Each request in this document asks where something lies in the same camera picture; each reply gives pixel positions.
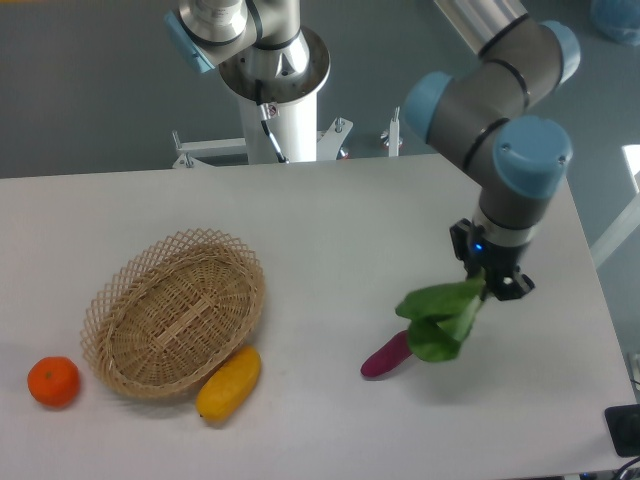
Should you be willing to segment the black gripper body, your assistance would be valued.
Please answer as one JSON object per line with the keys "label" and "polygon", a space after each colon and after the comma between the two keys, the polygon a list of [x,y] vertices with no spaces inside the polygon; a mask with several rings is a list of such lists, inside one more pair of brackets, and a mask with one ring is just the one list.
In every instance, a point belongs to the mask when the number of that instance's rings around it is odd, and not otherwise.
{"label": "black gripper body", "polygon": [[485,278],[512,277],[520,269],[520,259],[528,247],[527,243],[516,246],[502,246],[490,242],[475,232],[466,241],[465,269],[469,277],[475,277],[483,270]]}

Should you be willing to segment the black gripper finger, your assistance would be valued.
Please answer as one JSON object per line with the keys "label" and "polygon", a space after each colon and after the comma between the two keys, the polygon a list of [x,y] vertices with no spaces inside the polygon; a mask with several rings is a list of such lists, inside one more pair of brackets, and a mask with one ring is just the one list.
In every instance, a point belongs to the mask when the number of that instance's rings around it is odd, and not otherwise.
{"label": "black gripper finger", "polygon": [[493,297],[499,301],[518,300],[528,295],[535,283],[520,267],[513,270],[491,271],[487,277],[487,287]]}
{"label": "black gripper finger", "polygon": [[471,222],[463,218],[450,227],[449,233],[451,237],[452,247],[455,257],[465,265],[469,263],[469,234]]}

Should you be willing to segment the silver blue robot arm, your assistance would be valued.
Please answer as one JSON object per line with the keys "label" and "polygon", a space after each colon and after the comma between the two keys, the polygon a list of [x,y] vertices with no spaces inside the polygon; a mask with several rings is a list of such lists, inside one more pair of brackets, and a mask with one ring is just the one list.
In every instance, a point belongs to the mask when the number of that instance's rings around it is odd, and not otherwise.
{"label": "silver blue robot arm", "polygon": [[[471,219],[450,230],[469,275],[514,300],[533,289],[519,262],[573,155],[557,123],[529,109],[580,63],[564,25],[534,21],[518,1],[442,1],[439,9],[477,55],[461,80],[433,72],[409,91],[400,114],[425,144],[481,189]],[[333,160],[317,131],[317,94],[330,71],[323,40],[300,22],[296,1],[182,1],[164,18],[198,72],[218,70],[236,96],[251,163]]]}

